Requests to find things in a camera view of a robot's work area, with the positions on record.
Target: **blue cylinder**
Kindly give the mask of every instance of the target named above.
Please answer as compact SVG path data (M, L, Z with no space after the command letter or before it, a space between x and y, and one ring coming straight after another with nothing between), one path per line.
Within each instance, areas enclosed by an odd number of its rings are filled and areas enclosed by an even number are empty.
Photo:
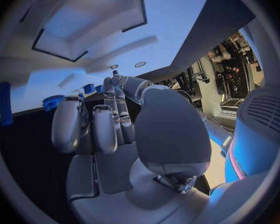
M13 123L13 117L10 104L10 83L0 83L0 116L2 126L8 126Z

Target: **ceiling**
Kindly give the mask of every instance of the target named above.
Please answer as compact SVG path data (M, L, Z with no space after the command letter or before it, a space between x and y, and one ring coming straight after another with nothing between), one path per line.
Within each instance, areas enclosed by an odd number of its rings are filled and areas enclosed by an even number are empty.
M52 95L77 95L112 75L169 66L206 0L38 0L15 26L0 60L12 112ZM138 62L145 66L136 68Z

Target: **pink stripe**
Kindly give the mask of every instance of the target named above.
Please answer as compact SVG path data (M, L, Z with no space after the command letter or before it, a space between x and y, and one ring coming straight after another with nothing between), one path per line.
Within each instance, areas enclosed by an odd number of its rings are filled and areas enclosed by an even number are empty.
M236 159L234 157L234 138L233 140L231 141L230 143L230 147L229 147L229 158L230 158L230 161L231 161L231 165L233 166L236 174L238 175L239 179L244 179L245 176L242 174L241 170L239 169L239 167L237 166L237 162L236 162Z

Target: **vent grille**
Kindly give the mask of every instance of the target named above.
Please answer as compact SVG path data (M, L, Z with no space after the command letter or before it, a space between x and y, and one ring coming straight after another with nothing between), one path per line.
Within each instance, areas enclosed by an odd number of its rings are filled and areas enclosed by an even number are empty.
M280 133L280 98L256 95L247 107L247 114L255 121Z

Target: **recessed light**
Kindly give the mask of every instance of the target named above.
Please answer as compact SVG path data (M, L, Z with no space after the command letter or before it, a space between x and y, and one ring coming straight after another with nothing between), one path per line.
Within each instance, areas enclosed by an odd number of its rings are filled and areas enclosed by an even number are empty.
M146 64L145 61L141 61L141 62L138 62L137 64L135 64L135 67L139 68L139 67L145 66L145 64Z
M116 69L117 67L119 67L119 65L113 65L111 66L111 69Z

